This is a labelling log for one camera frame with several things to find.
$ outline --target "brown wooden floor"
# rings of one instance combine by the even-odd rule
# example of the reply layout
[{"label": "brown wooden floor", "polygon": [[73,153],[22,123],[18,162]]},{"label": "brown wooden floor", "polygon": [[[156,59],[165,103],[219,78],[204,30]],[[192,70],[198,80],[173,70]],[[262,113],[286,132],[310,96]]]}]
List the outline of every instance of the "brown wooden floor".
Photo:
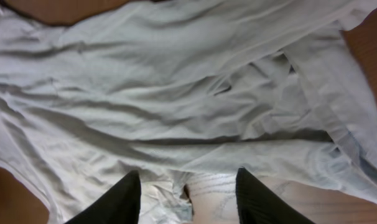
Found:
[{"label": "brown wooden floor", "polygon": [[[345,37],[363,67],[377,99],[377,11]],[[318,224],[377,224],[377,205],[293,182],[270,179],[267,185]],[[47,209],[7,171],[0,169],[0,224],[44,224]]]}]

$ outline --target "fabric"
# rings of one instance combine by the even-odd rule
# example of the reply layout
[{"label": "fabric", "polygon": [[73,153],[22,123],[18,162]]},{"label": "fabric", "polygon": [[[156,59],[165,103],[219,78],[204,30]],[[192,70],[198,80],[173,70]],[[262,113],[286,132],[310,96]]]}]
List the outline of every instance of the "fabric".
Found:
[{"label": "fabric", "polygon": [[73,27],[0,7],[0,166],[49,224],[130,170],[140,223],[189,222],[188,178],[240,167],[377,203],[377,110],[337,22],[357,7],[135,2]]}]

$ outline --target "wrinkled cloth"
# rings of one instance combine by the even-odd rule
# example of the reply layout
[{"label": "wrinkled cloth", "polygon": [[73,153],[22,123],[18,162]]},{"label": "wrinkled cloth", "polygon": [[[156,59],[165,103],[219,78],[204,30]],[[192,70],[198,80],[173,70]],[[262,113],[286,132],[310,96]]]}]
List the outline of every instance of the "wrinkled cloth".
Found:
[{"label": "wrinkled cloth", "polygon": [[240,167],[377,203],[377,109],[339,33],[357,7],[133,2],[73,27],[0,7],[0,166],[49,224],[130,170],[140,223],[191,221],[189,177]]}]

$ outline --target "black object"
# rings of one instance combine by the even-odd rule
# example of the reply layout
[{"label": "black object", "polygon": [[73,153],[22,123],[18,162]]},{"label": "black object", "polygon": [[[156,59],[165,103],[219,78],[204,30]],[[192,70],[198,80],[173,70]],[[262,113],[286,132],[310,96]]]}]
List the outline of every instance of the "black object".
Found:
[{"label": "black object", "polygon": [[[139,174],[132,171],[66,224],[137,224],[140,195]],[[237,173],[236,196],[241,224],[314,224],[244,168]]]}]

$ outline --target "crumpled fabric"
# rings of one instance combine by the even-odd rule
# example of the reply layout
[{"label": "crumpled fabric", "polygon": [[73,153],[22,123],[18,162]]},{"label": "crumpled fabric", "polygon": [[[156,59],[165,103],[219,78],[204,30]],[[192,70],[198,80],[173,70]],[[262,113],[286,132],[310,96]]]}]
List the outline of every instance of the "crumpled fabric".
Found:
[{"label": "crumpled fabric", "polygon": [[0,6],[0,166],[49,224],[130,170],[140,223],[190,222],[189,177],[239,167],[377,203],[377,110],[338,31],[358,6],[132,2],[72,27]]}]

